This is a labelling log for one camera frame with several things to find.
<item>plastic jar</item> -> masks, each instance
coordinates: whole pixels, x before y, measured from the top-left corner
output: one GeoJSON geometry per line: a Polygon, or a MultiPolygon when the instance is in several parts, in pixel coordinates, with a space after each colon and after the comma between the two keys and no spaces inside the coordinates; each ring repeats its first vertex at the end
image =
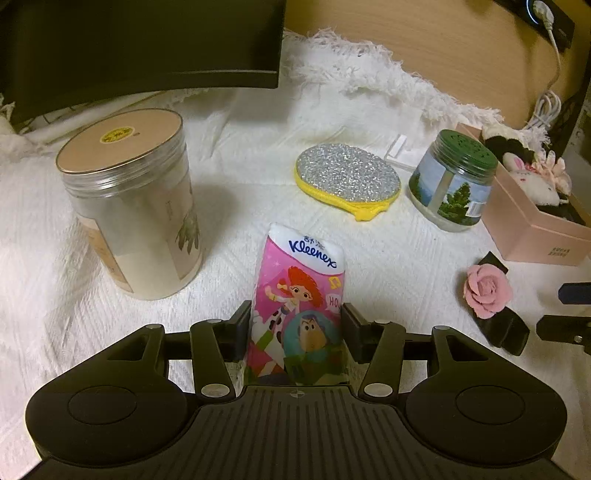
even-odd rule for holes
{"type": "Polygon", "coordinates": [[[193,279],[201,249],[179,114],[144,109],[102,120],[73,137],[56,164],[120,288],[154,300],[193,279]]]}
{"type": "Polygon", "coordinates": [[[497,163],[480,142],[441,130],[408,181],[410,198],[442,230],[466,230],[480,221],[497,163]]]}

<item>red-haired cartoon girl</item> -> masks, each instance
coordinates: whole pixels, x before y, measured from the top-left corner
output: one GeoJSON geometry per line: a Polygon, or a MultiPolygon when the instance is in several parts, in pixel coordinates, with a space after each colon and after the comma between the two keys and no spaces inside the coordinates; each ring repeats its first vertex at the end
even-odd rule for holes
{"type": "Polygon", "coordinates": [[[300,312],[300,302],[309,301],[314,307],[322,305],[322,295],[318,290],[318,285],[314,279],[298,267],[290,267],[287,270],[290,279],[289,285],[282,278],[277,284],[277,288],[284,290],[288,297],[280,297],[271,291],[271,286],[265,287],[265,295],[272,301],[278,301],[283,305],[273,315],[269,317],[269,330],[275,327],[277,341],[281,343],[281,331],[283,330],[285,317],[291,312],[300,312]]]}

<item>yellow trim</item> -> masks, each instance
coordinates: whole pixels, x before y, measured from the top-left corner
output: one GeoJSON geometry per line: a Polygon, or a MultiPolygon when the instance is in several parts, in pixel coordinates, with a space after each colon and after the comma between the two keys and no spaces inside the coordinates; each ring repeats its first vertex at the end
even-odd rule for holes
{"type": "Polygon", "coordinates": [[[371,220],[379,212],[385,212],[388,210],[392,202],[398,198],[398,195],[400,195],[401,190],[398,189],[396,194],[390,198],[382,200],[381,202],[348,202],[347,200],[343,200],[341,197],[337,197],[331,193],[323,192],[322,190],[307,184],[298,175],[297,168],[294,169],[294,176],[296,177],[295,183],[304,193],[307,193],[312,198],[323,203],[328,203],[329,205],[333,205],[352,213],[355,215],[355,220],[358,222],[362,220],[371,220]]]}

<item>perforated green lid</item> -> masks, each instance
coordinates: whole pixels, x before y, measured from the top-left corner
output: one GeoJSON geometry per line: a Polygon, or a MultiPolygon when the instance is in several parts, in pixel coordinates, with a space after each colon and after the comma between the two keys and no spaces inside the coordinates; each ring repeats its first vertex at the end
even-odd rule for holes
{"type": "Polygon", "coordinates": [[[455,130],[441,130],[434,143],[437,159],[453,170],[486,180],[494,176],[497,159],[479,141],[455,130]]]}

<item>power strip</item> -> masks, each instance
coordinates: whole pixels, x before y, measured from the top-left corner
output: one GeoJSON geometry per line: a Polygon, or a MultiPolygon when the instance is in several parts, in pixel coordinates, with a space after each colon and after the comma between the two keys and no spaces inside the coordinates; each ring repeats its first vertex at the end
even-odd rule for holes
{"type": "MultiPolygon", "coordinates": [[[[550,40],[544,24],[534,15],[534,0],[495,0],[495,2],[517,15],[548,41],[550,40]]],[[[544,3],[550,7],[554,14],[554,39],[558,50],[563,52],[570,48],[573,42],[574,22],[552,0],[544,0],[544,3]]]]}

